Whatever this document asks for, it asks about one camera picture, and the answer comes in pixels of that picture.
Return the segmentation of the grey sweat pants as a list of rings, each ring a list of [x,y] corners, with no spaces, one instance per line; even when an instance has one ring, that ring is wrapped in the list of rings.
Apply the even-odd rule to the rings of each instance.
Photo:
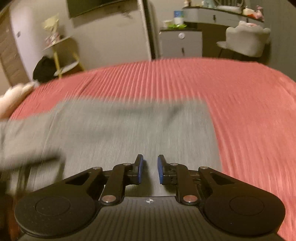
[[[207,105],[177,102],[107,102],[72,99],[47,113],[1,122],[1,170],[32,165],[27,190],[38,190],[92,167],[111,170],[144,156],[143,180],[130,196],[173,194],[159,183],[157,159],[196,170],[221,170]]]

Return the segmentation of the grey vanity desk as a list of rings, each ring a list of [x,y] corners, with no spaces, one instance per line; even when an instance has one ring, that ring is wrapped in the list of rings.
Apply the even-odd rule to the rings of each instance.
[[[218,57],[220,48],[217,42],[225,41],[228,27],[236,27],[240,21],[264,26],[264,22],[242,14],[210,9],[201,6],[183,8],[184,23],[191,29],[202,32],[203,57]]]

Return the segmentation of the white standing panel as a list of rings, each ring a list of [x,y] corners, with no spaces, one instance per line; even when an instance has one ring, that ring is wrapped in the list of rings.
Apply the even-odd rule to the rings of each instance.
[[[152,1],[137,1],[138,10],[142,19],[144,29],[145,44],[150,60],[160,58],[159,50],[159,27]]]

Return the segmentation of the grey fluffy chair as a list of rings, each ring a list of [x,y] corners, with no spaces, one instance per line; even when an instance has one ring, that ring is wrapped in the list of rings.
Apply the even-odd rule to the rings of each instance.
[[[260,25],[240,21],[236,27],[228,27],[225,32],[226,40],[216,44],[222,50],[231,50],[241,55],[260,58],[266,44],[269,43],[271,30]]]

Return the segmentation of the grey small cabinet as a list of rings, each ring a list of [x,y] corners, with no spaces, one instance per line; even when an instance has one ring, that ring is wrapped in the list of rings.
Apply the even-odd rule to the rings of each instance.
[[[202,57],[203,34],[196,29],[162,29],[159,32],[162,58]]]

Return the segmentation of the blue white canister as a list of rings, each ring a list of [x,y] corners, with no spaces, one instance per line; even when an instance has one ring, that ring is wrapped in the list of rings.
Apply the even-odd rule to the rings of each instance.
[[[174,11],[174,24],[182,25],[184,23],[183,11]]]

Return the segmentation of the wall mounted black television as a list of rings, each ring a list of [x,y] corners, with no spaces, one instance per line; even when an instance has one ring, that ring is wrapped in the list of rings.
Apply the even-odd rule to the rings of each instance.
[[[75,19],[89,12],[100,10],[103,15],[127,14],[138,9],[137,1],[67,0],[68,15]]]

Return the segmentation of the cream flower bouquet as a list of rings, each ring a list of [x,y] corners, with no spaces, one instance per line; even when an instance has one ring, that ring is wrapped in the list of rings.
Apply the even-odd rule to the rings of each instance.
[[[56,14],[42,23],[42,28],[46,31],[47,36],[45,42],[47,46],[53,45],[60,40],[59,28],[59,14]]]

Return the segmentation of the red ribbed bed cover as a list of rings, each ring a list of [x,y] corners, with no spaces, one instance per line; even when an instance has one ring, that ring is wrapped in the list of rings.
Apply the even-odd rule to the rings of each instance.
[[[38,87],[14,120],[71,97],[202,99],[214,123],[223,171],[278,196],[280,235],[295,240],[295,82],[256,62],[165,59],[101,67]]]

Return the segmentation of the black bag on floor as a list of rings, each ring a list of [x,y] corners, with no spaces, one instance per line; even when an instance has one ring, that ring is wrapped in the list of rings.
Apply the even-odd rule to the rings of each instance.
[[[46,83],[55,78],[56,65],[52,58],[43,56],[33,71],[33,79],[40,83]]]

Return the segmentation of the pink white pillow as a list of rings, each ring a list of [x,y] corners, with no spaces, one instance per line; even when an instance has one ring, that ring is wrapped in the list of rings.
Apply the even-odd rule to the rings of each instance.
[[[16,108],[25,100],[25,98],[34,90],[35,83],[17,84],[9,88],[0,100],[1,120],[8,119]]]

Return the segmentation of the yellow leg side table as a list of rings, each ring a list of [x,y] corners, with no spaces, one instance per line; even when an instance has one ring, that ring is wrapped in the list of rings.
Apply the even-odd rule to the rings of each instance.
[[[42,51],[52,55],[56,67],[54,76],[59,79],[85,70],[78,54],[78,44],[72,36],[64,37]]]

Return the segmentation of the wooden room door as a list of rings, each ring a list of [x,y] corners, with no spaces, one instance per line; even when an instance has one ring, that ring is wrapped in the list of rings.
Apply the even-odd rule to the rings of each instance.
[[[1,65],[11,86],[30,82],[11,26],[10,5],[1,10]]]

